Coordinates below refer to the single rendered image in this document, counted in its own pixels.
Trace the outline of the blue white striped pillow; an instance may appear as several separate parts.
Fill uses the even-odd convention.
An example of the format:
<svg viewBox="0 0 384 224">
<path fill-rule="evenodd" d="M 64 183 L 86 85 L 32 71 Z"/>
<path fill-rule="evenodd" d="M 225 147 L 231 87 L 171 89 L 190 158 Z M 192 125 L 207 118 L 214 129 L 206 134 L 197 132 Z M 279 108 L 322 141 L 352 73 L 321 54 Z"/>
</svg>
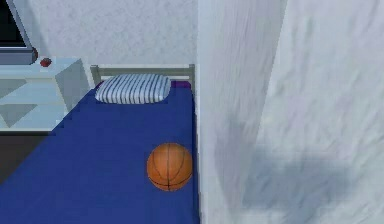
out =
<svg viewBox="0 0 384 224">
<path fill-rule="evenodd" d="M 152 104 L 166 99 L 171 80 L 160 74 L 122 74 L 105 80 L 95 98 L 109 104 Z"/>
</svg>

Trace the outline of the pale blue chest of drawers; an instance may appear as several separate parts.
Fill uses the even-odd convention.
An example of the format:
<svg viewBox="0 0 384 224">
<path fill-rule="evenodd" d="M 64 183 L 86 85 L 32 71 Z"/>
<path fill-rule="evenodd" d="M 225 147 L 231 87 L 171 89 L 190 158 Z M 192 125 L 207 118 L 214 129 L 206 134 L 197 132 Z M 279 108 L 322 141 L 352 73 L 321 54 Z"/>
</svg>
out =
<svg viewBox="0 0 384 224">
<path fill-rule="evenodd" d="M 80 58 L 0 65 L 0 131 L 51 131 L 89 89 Z"/>
</svg>

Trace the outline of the orange basketball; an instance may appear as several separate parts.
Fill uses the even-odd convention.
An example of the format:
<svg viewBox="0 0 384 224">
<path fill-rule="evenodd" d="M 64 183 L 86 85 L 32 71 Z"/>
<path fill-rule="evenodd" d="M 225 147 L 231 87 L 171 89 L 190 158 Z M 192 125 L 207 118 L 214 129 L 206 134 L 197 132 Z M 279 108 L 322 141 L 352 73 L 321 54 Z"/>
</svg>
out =
<svg viewBox="0 0 384 224">
<path fill-rule="evenodd" d="M 150 153 L 146 171 L 154 186 L 163 191 L 176 191 L 192 177 L 193 158 L 182 145 L 163 143 Z"/>
</svg>

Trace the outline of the blue bed with grey frame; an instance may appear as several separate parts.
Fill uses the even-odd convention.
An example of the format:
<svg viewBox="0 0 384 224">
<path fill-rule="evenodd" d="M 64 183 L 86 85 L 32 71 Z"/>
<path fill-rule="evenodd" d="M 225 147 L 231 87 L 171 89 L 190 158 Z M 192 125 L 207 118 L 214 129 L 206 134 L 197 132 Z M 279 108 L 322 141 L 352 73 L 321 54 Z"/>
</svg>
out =
<svg viewBox="0 0 384 224">
<path fill-rule="evenodd" d="M 200 224 L 196 171 L 176 191 L 157 188 L 146 171 L 163 143 L 196 162 L 191 83 L 167 72 L 122 74 L 166 76 L 170 92 L 152 104 L 109 104 L 95 98 L 105 80 L 91 89 L 0 184 L 0 224 Z"/>
</svg>

